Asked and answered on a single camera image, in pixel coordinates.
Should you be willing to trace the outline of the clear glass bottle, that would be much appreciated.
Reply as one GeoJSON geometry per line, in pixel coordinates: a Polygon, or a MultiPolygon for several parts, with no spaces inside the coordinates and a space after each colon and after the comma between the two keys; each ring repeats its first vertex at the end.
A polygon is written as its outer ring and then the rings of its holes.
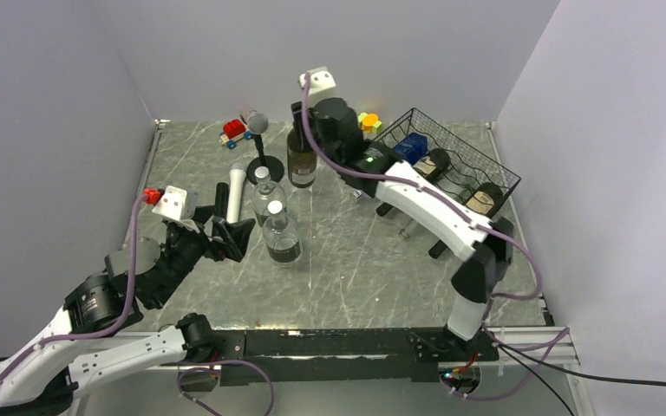
{"type": "Polygon", "coordinates": [[[408,193],[401,211],[410,217],[404,226],[409,237],[418,231],[429,231],[443,243],[472,246],[482,242],[485,234],[471,227],[472,220],[464,219],[466,209],[450,197],[434,197],[427,193],[408,193]]]}

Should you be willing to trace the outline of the clear round bottle front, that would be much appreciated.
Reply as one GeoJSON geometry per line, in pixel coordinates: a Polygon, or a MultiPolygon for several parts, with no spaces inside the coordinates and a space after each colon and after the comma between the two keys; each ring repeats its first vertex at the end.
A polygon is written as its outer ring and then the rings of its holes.
{"type": "Polygon", "coordinates": [[[263,234],[270,259],[280,267],[292,266],[302,256],[297,225],[279,200],[272,200],[267,205],[267,211],[263,234]]]}

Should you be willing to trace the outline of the dark wine bottle silver neck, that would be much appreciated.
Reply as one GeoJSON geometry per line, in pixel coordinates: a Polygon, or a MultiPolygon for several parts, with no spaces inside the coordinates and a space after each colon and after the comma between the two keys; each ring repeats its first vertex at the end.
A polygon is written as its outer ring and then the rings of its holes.
{"type": "Polygon", "coordinates": [[[310,187],[316,178],[317,154],[310,147],[299,124],[290,130],[286,143],[288,180],[297,188],[310,187]]]}

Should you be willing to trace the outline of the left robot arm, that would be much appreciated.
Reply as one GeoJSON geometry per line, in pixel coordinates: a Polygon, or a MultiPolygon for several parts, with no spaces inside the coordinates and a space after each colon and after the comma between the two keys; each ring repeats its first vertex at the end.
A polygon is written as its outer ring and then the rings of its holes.
{"type": "Polygon", "coordinates": [[[108,255],[105,268],[66,296],[51,321],[23,348],[0,358],[0,415],[59,415],[97,387],[154,366],[195,371],[238,365],[245,338],[214,330],[191,313],[137,341],[99,350],[101,341],[160,309],[203,258],[238,262],[245,256],[254,219],[230,223],[212,205],[164,212],[166,241],[141,240],[140,202],[127,241],[108,255]]]}

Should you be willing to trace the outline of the blue square glass bottle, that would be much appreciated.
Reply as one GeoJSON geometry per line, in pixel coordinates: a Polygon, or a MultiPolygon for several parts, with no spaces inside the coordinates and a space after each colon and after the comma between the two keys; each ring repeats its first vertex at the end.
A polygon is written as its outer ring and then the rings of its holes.
{"type": "Polygon", "coordinates": [[[394,146],[394,152],[415,165],[428,154],[428,137],[420,133],[410,133],[394,146]]]}

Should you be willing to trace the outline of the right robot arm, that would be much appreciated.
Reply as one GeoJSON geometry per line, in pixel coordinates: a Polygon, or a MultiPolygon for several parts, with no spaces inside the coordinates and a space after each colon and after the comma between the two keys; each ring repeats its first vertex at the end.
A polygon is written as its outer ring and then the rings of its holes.
{"type": "Polygon", "coordinates": [[[347,185],[410,216],[460,260],[451,278],[454,305],[446,353],[465,360],[477,346],[493,291],[513,260],[513,224],[467,209],[381,142],[366,140],[354,110],[338,97],[300,102],[299,126],[316,154],[347,185]]]}

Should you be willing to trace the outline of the dark green wine bottle front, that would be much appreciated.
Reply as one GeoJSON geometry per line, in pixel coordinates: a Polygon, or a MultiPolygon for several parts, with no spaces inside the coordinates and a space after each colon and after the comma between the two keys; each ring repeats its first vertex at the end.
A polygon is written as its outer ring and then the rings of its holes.
{"type": "MultiPolygon", "coordinates": [[[[450,189],[446,188],[445,191],[441,190],[441,193],[444,196],[450,197],[458,205],[466,209],[465,216],[472,220],[471,227],[476,230],[478,230],[475,228],[477,224],[490,228],[493,216],[504,202],[504,192],[493,182],[484,182],[477,185],[467,184],[465,187],[456,186],[450,189]]],[[[473,254],[475,247],[480,243],[484,243],[488,237],[486,232],[482,232],[485,234],[484,240],[482,242],[475,242],[472,246],[450,245],[440,241],[458,258],[466,260],[473,254]]]]}

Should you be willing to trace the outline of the dark wine bottle black neck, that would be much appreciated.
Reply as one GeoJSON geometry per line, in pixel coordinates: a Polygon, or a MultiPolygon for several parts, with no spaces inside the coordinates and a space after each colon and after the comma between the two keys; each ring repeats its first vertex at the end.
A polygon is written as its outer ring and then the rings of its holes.
{"type": "Polygon", "coordinates": [[[382,176],[376,182],[375,197],[420,224],[440,221],[453,213],[444,203],[447,199],[444,192],[435,187],[448,164],[448,159],[433,159],[429,155],[417,157],[411,163],[380,146],[371,147],[362,159],[368,172],[382,176]]]}

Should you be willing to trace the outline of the clear round bottle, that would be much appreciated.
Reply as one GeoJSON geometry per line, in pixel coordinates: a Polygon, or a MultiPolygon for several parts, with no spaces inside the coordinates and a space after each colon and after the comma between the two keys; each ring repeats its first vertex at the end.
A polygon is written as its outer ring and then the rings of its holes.
{"type": "Polygon", "coordinates": [[[282,186],[271,179],[271,172],[268,167],[260,166],[254,171],[254,178],[257,184],[254,186],[251,195],[251,204],[254,210],[259,226],[269,217],[268,205],[277,200],[282,204],[284,211],[287,209],[287,196],[282,186]]]}
{"type": "Polygon", "coordinates": [[[270,259],[280,267],[292,266],[302,256],[297,225],[279,200],[272,200],[267,205],[267,211],[263,234],[270,259]]]}

